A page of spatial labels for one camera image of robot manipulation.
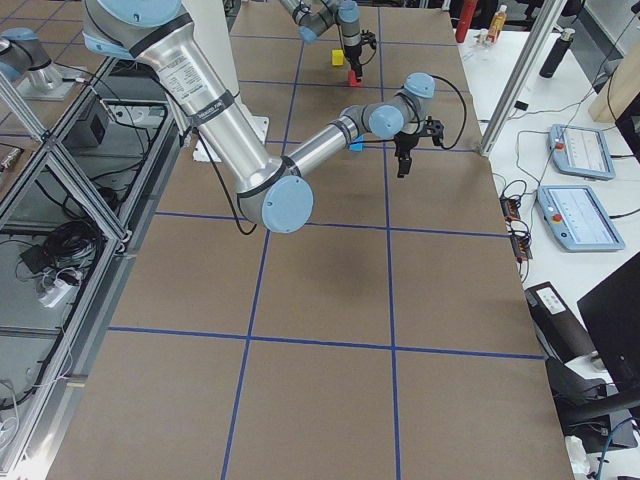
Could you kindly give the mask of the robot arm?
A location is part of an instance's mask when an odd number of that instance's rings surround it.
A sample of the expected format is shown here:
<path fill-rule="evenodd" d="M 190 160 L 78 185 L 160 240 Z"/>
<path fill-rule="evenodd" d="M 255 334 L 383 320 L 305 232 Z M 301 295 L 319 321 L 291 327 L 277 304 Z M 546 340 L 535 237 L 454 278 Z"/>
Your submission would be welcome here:
<path fill-rule="evenodd" d="M 83 7 L 86 47 L 148 65 L 187 126 L 234 175 L 239 212 L 273 232 L 291 233 L 307 222 L 314 196 L 305 175 L 359 136 L 394 141 L 400 176 L 409 172 L 410 152 L 420 138 L 442 139 L 442 125 L 429 114 L 434 79 L 418 72 L 390 100 L 348 107 L 289 154 L 273 156 L 216 71 L 219 55 L 204 52 L 196 41 L 212 28 L 225 46 L 230 44 L 220 2 L 86 1 Z"/>
<path fill-rule="evenodd" d="M 315 42 L 321 35 L 336 26 L 341 52 L 349 63 L 348 84 L 359 86 L 363 67 L 377 52 L 376 35 L 362 30 L 360 10 L 356 1 L 321 1 L 321 7 L 313 12 L 305 1 L 280 0 L 298 27 L 300 38 L 307 44 Z"/>

